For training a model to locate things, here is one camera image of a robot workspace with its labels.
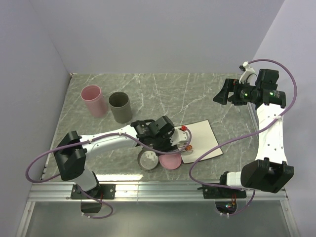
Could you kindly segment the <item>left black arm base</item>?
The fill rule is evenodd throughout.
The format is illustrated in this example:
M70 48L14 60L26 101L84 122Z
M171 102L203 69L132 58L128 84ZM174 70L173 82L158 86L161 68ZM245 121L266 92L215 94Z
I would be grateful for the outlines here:
M115 198L116 185L115 184L100 184L97 191L87 192L91 197L99 200L113 200ZM94 214L101 210L102 204L99 202L87 202L91 200L85 196L78 188L78 185L73 185L70 196L71 200L80 200L80 209L83 213Z

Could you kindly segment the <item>metal tongs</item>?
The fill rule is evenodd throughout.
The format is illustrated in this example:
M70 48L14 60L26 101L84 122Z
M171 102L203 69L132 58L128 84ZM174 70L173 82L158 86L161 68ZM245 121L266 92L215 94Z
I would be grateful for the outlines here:
M159 155L171 155L171 154L189 155L189 154L192 154L194 152L194 149L192 148L192 150L186 151L187 146L185 144L177 144L172 148L171 151L158 151L158 150L155 150L152 146L143 146L143 149L146 151L155 152Z

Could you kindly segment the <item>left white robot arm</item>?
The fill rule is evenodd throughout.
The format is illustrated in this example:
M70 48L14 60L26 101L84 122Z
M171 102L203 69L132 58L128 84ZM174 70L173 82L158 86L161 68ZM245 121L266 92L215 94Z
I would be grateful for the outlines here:
M54 151L55 161L63 181L73 181L88 198L100 193L95 174L86 168L87 158L122 148L143 146L163 155L177 150L171 137L175 127L167 116L157 120L137 120L123 128L93 135L78 135L71 131L65 135Z

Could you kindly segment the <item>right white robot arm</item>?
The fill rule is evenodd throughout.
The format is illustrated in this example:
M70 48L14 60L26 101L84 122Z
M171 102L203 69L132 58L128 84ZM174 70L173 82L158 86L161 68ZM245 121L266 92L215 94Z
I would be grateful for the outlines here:
M279 72L260 69L254 85L238 79L225 79L214 102L236 106L255 105L259 122L259 144L255 160L240 172L226 172L218 185L221 196L230 197L236 188L277 193L293 177L294 167L288 165L283 145L283 116L286 95L277 90Z

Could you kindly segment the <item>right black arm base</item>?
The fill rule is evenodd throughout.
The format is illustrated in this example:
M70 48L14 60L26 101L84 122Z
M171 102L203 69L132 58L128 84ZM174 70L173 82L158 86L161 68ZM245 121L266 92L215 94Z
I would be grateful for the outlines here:
M204 199L215 199L215 206L220 215L230 216L237 211L237 199L246 198L246 191L202 185Z

